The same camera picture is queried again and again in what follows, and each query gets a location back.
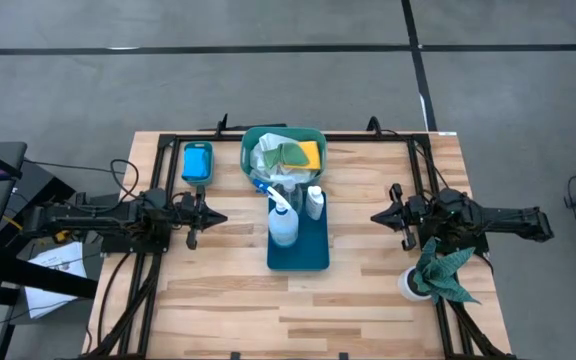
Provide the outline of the black table frame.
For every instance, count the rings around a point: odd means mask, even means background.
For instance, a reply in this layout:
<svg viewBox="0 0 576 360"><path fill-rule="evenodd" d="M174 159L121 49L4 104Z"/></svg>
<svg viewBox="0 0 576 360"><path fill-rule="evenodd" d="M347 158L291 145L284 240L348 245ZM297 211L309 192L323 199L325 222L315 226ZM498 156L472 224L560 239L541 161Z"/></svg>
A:
<svg viewBox="0 0 576 360"><path fill-rule="evenodd" d="M329 264L321 271L275 271L267 264L267 199L240 169L240 134L215 143L207 205L226 221L186 246L172 235L154 294L109 350L136 359L490 360L453 310L406 300L398 276L418 251L376 224L388 188L428 184L423 160L389 133L330 132L321 180L327 196Z"/></svg>

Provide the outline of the small teal bin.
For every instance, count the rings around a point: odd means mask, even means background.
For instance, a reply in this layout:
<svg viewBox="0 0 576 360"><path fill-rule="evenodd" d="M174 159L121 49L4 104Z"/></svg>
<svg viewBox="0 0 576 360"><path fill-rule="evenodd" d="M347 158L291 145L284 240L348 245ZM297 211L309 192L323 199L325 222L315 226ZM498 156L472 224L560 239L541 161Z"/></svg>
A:
<svg viewBox="0 0 576 360"><path fill-rule="evenodd" d="M181 178L192 186L210 185L214 172L213 146L207 141L188 142L183 147Z"/></svg>

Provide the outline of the clear spray bottle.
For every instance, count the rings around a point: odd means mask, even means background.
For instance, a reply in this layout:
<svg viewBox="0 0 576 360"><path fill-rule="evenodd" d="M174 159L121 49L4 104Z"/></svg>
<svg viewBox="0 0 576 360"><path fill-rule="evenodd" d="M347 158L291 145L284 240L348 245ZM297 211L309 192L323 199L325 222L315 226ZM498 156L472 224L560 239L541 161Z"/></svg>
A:
<svg viewBox="0 0 576 360"><path fill-rule="evenodd" d="M303 209L303 192L298 184L293 181L285 181L279 185L279 193L297 214L301 213Z"/></svg>

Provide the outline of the white cloth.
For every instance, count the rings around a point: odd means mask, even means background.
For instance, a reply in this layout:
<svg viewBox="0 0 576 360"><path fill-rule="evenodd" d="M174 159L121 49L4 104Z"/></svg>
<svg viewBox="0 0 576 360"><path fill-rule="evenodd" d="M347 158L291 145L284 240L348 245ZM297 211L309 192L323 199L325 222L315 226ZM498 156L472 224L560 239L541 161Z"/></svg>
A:
<svg viewBox="0 0 576 360"><path fill-rule="evenodd" d="M262 181L307 183L322 168L318 143L266 133L250 152L251 175Z"/></svg>

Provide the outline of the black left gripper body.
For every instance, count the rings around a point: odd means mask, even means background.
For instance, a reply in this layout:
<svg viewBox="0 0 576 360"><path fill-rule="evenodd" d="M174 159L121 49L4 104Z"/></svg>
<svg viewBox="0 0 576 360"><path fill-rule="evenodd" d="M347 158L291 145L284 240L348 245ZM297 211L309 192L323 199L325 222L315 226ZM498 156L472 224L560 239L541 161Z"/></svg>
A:
<svg viewBox="0 0 576 360"><path fill-rule="evenodd" d="M192 195L195 197L195 209L192 212L181 212L176 209L176 202L179 200L176 194L171 198L171 211L174 213L173 228L179 230L186 226L188 228L186 245L190 250L195 250L198 246L197 232L201 231L203 221L202 203L205 202L205 187L198 186Z"/></svg>

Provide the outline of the light green cloth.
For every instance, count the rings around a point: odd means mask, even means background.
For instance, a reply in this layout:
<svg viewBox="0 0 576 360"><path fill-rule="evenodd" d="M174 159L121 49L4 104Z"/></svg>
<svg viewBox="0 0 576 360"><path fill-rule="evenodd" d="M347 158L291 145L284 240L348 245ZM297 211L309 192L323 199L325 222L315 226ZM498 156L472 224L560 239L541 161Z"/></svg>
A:
<svg viewBox="0 0 576 360"><path fill-rule="evenodd" d="M272 168L278 164L302 166L308 158L297 143L281 143L276 148L263 152L264 165Z"/></svg>

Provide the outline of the blue sponge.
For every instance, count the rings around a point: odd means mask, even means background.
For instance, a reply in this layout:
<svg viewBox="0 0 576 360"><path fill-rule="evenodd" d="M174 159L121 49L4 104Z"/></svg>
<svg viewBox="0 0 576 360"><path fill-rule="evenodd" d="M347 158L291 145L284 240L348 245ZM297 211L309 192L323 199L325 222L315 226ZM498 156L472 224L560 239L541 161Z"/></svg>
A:
<svg viewBox="0 0 576 360"><path fill-rule="evenodd" d="M205 144L189 144L184 148L182 178L189 182L207 180L211 174L211 155Z"/></svg>

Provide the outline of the white papers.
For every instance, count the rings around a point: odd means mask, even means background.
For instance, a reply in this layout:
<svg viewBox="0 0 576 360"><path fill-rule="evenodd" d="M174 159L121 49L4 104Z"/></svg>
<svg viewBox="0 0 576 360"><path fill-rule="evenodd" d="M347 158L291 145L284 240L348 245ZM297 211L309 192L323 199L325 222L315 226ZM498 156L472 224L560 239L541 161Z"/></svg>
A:
<svg viewBox="0 0 576 360"><path fill-rule="evenodd" d="M71 275L87 277L83 265L83 245L80 242L72 242L68 245L44 251L30 259L29 262ZM24 290L31 319L41 318L76 299L72 295L59 294L33 287L25 287Z"/></svg>

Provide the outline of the blue plastic bin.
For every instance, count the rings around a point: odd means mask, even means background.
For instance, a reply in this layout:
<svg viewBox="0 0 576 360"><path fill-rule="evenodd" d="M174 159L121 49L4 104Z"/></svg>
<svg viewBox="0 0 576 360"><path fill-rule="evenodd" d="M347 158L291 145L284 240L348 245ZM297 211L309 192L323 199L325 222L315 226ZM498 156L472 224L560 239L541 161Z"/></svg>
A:
<svg viewBox="0 0 576 360"><path fill-rule="evenodd" d="M274 202L269 199L269 211ZM312 220L305 210L299 216L298 238L294 245L277 246L268 230L267 266L274 271L322 271L329 267L326 207L319 220Z"/></svg>

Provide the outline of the white labelled bottle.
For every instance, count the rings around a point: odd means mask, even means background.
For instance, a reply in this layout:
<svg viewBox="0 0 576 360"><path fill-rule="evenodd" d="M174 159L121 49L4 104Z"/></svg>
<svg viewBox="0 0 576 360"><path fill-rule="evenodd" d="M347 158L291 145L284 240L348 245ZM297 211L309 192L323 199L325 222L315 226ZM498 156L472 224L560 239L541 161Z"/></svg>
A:
<svg viewBox="0 0 576 360"><path fill-rule="evenodd" d="M314 221L321 218L325 206L325 198L320 186L309 186L307 189L305 210Z"/></svg>

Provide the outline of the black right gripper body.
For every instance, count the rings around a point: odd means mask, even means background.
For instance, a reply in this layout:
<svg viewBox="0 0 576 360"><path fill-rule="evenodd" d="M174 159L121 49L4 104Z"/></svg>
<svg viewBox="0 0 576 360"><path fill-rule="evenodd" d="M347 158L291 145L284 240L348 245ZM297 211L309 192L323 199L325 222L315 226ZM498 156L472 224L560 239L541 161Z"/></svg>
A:
<svg viewBox="0 0 576 360"><path fill-rule="evenodd" d="M429 240L429 229L427 227L426 218L429 215L429 200L421 194L427 201L427 213L421 218L411 217L408 212L407 201L402 200L403 190L399 183L394 183L389 190L390 198L392 201L399 201L403 204L402 213L400 215L403 227L401 231L404 233L402 240L402 247L404 251L410 251L415 248L417 244L423 247Z"/></svg>

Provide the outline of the large teal basket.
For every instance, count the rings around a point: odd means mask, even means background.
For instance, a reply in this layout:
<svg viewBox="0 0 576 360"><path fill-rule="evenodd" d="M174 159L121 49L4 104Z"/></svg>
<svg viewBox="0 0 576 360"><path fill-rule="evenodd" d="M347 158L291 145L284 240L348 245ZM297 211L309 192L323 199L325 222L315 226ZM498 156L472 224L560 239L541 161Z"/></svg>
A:
<svg viewBox="0 0 576 360"><path fill-rule="evenodd" d="M319 170L291 170L287 174L282 173L282 168L277 165L272 170L267 170L260 158L262 154L259 146L260 140L265 140L267 134L274 134L282 138L288 138L292 142L315 141L318 147L320 159ZM266 183L279 183L288 177L294 177L302 186L313 186L319 183L327 165L327 140L323 133L314 128L302 127L253 127L249 129L241 142L240 167L250 181L255 179Z"/></svg>

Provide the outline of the white round container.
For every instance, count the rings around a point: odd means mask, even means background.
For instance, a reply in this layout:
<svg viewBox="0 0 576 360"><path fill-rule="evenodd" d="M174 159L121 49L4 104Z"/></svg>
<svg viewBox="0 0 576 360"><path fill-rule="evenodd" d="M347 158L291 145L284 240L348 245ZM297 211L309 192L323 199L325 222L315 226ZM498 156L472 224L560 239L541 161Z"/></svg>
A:
<svg viewBox="0 0 576 360"><path fill-rule="evenodd" d="M401 295L412 302L430 300L431 296L427 293L421 292L417 284L414 282L415 272L416 267L412 266L399 276L397 284Z"/></svg>

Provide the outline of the yellow cloth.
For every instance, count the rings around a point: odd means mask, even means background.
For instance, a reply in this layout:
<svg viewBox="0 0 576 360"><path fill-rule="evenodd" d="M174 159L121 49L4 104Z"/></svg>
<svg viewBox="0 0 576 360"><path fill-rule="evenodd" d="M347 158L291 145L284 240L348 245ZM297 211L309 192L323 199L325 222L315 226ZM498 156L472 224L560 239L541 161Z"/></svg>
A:
<svg viewBox="0 0 576 360"><path fill-rule="evenodd" d="M322 160L316 141L290 143L287 150L288 153L283 160L285 167L307 170L320 170L322 168Z"/></svg>

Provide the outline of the blue-trigger spray bottle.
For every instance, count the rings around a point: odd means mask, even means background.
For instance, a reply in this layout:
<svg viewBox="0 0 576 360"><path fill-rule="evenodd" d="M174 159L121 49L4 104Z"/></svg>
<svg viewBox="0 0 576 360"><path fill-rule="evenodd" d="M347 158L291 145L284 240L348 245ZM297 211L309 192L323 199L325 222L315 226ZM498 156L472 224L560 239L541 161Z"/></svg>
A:
<svg viewBox="0 0 576 360"><path fill-rule="evenodd" d="M271 240L279 247L294 245L298 238L299 216L292 205L269 184L255 179L253 185L274 202L268 213Z"/></svg>

